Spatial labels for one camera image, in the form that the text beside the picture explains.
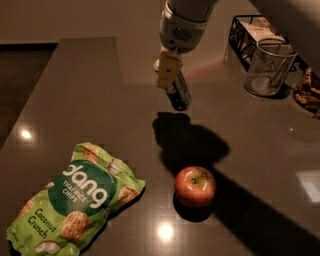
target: chip bag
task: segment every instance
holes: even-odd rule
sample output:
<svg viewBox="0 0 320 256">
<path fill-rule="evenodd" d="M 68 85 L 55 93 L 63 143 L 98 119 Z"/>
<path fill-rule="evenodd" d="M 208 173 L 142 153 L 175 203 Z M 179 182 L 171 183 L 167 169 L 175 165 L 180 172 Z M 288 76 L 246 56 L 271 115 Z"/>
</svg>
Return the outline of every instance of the chip bag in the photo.
<svg viewBox="0 0 320 256">
<path fill-rule="evenodd" d="M 137 197 L 145 184 L 102 148 L 78 144 L 67 170 L 25 204 L 7 239 L 22 256 L 79 255 L 108 214 Z"/>
</svg>

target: red apple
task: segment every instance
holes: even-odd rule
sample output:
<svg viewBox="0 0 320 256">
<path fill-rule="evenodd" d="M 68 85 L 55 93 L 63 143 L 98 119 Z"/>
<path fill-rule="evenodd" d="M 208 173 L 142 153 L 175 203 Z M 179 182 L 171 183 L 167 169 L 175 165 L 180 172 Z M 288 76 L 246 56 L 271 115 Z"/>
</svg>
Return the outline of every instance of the red apple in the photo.
<svg viewBox="0 0 320 256">
<path fill-rule="evenodd" d="M 182 169 L 174 182 L 174 191 L 181 204 L 189 208 L 208 206 L 215 194 L 216 182 L 212 174 L 199 166 Z"/>
</svg>

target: table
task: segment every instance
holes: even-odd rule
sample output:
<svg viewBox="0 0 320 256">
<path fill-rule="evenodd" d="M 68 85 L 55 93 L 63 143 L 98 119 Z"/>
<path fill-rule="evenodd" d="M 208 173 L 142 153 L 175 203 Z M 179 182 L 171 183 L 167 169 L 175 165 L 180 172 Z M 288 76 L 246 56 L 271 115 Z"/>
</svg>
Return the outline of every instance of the table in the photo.
<svg viewBox="0 0 320 256">
<path fill-rule="evenodd" d="M 302 184 L 319 176 L 320 123 L 292 97 L 297 75 L 281 97 L 253 96 L 225 38 L 207 39 L 184 58 L 193 102 L 182 113 L 155 88 L 157 37 L 59 42 L 0 153 L 1 255 L 24 202 L 86 141 L 124 160 L 147 187 L 84 256 L 319 255 L 320 208 Z M 190 164 L 217 182 L 210 211 L 191 217 L 173 197 L 175 174 Z"/>
</svg>

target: glass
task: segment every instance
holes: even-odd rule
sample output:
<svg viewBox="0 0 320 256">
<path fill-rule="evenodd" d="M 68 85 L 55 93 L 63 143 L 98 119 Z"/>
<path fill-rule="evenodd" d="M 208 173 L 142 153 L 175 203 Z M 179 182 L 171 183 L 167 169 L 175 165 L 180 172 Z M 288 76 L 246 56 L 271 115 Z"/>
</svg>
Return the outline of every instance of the glass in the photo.
<svg viewBox="0 0 320 256">
<path fill-rule="evenodd" d="M 264 38 L 257 42 L 245 88 L 257 96 L 276 95 L 297 54 L 281 38 Z"/>
</svg>

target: kitchen counter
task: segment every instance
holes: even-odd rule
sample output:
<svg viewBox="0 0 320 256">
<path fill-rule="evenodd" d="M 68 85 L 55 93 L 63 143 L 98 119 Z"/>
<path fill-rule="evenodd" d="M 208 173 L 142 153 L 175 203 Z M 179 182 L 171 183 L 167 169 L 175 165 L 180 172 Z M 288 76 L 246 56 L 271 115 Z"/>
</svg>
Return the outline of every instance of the kitchen counter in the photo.
<svg viewBox="0 0 320 256">
<path fill-rule="evenodd" d="M 319 255 L 320 123 L 293 99 L 299 71 L 279 97 L 253 96 L 225 42 L 207 34 L 184 57 L 193 102 L 178 113 L 155 87 L 157 36 L 61 40 L 0 152 L 1 255 L 19 209 L 86 141 L 124 160 L 147 186 L 84 256 Z M 174 200 L 185 165 L 216 179 L 205 212 Z"/>
</svg>

